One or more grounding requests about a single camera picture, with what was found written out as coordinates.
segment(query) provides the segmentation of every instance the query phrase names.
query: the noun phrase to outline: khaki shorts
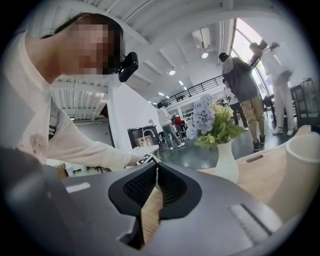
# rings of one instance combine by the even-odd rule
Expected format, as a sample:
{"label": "khaki shorts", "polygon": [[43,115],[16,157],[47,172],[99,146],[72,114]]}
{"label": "khaki shorts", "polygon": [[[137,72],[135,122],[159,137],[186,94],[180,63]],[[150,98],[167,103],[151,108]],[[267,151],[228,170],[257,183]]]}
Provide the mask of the khaki shorts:
{"label": "khaki shorts", "polygon": [[257,126],[257,122],[264,119],[262,102],[258,96],[242,102],[241,107],[249,126]]}

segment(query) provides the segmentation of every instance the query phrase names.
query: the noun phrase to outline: white pillar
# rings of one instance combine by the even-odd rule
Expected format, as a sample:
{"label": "white pillar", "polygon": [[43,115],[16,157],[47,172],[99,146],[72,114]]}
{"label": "white pillar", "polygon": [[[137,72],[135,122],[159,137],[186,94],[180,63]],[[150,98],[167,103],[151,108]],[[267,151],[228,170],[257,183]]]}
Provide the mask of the white pillar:
{"label": "white pillar", "polygon": [[180,119],[183,120],[184,119],[184,115],[182,114],[181,108],[178,107],[177,109],[178,109],[178,113],[179,113]]}

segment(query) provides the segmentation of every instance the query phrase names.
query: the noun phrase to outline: faucet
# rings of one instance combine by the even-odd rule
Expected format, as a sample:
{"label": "faucet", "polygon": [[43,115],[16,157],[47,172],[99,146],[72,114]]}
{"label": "faucet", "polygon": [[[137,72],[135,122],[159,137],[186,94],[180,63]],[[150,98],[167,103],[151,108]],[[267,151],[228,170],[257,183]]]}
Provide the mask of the faucet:
{"label": "faucet", "polygon": [[146,130],[144,130],[143,132],[142,132],[142,136],[143,136],[143,143],[145,143],[145,144],[147,144],[146,143],[146,139],[145,139],[145,132],[146,131],[150,131],[152,134],[153,134],[153,137],[155,138],[156,137],[156,135],[154,134],[154,132],[152,131],[152,130],[150,130],[150,129],[146,129]]}

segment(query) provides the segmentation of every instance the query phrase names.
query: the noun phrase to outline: white vase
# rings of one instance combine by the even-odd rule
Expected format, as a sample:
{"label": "white vase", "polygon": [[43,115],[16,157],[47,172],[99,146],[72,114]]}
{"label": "white vase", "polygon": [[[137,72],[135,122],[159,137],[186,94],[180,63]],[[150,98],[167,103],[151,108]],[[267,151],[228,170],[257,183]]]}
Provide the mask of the white vase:
{"label": "white vase", "polygon": [[285,144],[286,170],[268,205],[287,222],[302,215],[320,184],[320,136],[305,134]]}
{"label": "white vase", "polygon": [[232,154],[231,145],[232,140],[228,143],[216,145],[219,151],[219,158],[215,167],[215,175],[237,183],[239,179],[239,169]]}

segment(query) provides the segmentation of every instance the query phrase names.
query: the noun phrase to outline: person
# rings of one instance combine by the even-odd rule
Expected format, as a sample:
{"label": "person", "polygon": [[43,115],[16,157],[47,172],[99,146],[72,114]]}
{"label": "person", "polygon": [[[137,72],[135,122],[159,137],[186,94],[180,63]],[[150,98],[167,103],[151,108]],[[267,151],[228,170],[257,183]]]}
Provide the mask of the person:
{"label": "person", "polygon": [[6,118],[0,145],[31,154],[42,164],[50,158],[111,170],[135,166],[138,156],[82,134],[51,92],[61,75],[111,74],[120,66],[122,37],[118,23],[94,13],[74,16],[43,39],[26,31],[15,35],[0,62],[1,118]]}
{"label": "person", "polygon": [[[265,122],[262,102],[258,90],[251,78],[252,68],[238,57],[229,57],[225,52],[219,55],[222,62],[222,75],[228,82],[231,92],[237,97],[247,119],[253,138],[253,150],[259,151],[265,143]],[[257,138],[257,122],[260,128],[260,140]]]}
{"label": "person", "polygon": [[238,102],[237,97],[232,93],[232,91],[231,91],[231,89],[229,87],[229,84],[228,84],[228,82],[227,82],[227,80],[225,78],[222,80],[222,82],[225,85],[224,95],[229,100],[230,108],[233,110],[234,124],[236,126],[239,125],[239,120],[238,120],[238,116],[237,116],[237,112],[239,112],[241,120],[242,120],[242,123],[243,123],[243,126],[244,126],[244,130],[245,131],[249,131],[247,119],[245,117],[244,111],[243,111],[240,103]]}
{"label": "person", "polygon": [[181,141],[178,139],[174,131],[174,127],[171,123],[171,115],[166,111],[165,106],[161,102],[158,103],[157,107],[158,107],[157,113],[158,113],[159,123],[163,129],[165,140],[168,144],[168,147],[170,148],[171,151],[174,150],[174,146],[170,139],[170,135],[171,135],[172,139],[175,141],[178,148],[181,148],[182,146],[185,145],[185,143],[184,142],[181,143]]}
{"label": "person", "polygon": [[254,55],[261,57],[265,75],[271,77],[276,117],[276,128],[272,134],[277,135],[284,133],[283,127],[286,111],[288,124],[287,135],[292,136],[295,126],[294,107],[292,104],[292,95],[288,86],[288,81],[292,72],[285,64],[281,64],[278,61],[276,53],[279,47],[280,45],[276,42],[264,49],[261,49],[256,42],[251,43],[249,46]]}
{"label": "person", "polygon": [[182,125],[182,120],[180,119],[180,117],[173,117],[173,122],[175,125],[180,126]]}

